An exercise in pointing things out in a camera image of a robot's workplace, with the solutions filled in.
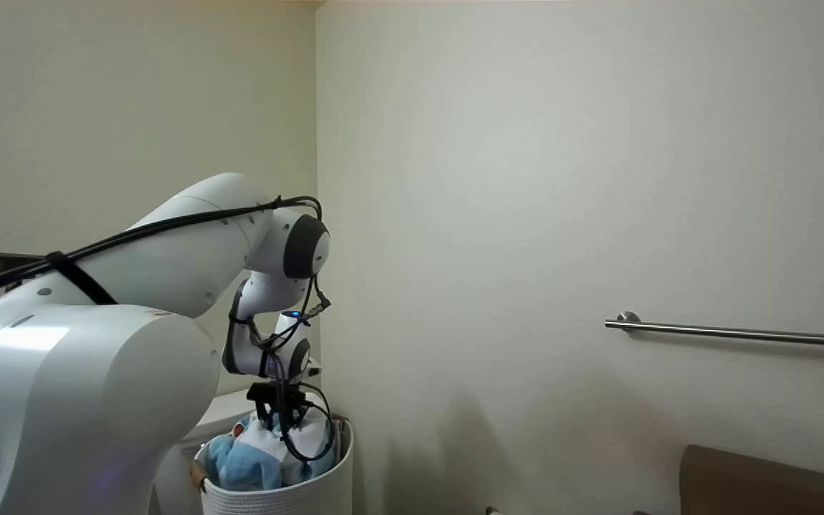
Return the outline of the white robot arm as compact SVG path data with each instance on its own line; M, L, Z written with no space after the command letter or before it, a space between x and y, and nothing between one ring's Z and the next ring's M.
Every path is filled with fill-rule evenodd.
M0 515L148 515L220 372L293 382L322 201L224 171L68 252L0 254Z

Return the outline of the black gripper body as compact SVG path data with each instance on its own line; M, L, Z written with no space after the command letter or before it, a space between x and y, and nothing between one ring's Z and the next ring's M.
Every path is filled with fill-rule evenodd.
M299 425L310 408L306 392L296 381L253 382L246 398L256 402L256 411L266 425Z

